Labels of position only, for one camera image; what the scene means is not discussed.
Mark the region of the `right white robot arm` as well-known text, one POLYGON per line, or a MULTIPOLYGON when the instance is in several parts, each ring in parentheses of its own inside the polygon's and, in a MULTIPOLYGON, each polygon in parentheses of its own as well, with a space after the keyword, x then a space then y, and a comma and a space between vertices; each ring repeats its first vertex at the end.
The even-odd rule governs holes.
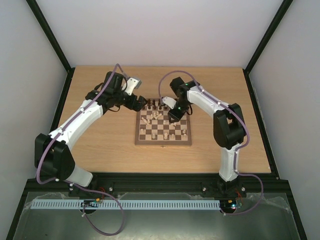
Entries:
POLYGON ((223 179, 218 183, 218 191, 229 196, 236 189, 233 182, 237 178, 238 151, 247 135, 241 107, 227 104, 208 93, 194 81, 184 82, 181 77, 173 79, 170 88, 177 99, 163 97, 162 102, 169 107, 170 123, 179 122, 182 117, 196 105, 213 119, 213 137, 221 147, 221 164, 219 176, 223 179))

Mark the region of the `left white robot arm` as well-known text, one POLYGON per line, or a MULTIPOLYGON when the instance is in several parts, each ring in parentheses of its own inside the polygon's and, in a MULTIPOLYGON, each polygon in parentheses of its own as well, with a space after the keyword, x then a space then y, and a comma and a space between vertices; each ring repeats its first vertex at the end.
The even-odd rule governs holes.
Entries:
POLYGON ((96 120, 113 107, 126 107, 140 111, 147 100, 133 93, 141 85, 134 77, 109 71, 104 82, 98 84, 86 96, 76 112, 60 127, 48 135, 39 134, 35 139, 34 163, 39 184, 50 181, 66 181, 88 187, 93 174, 77 166, 72 149, 81 135, 96 120))

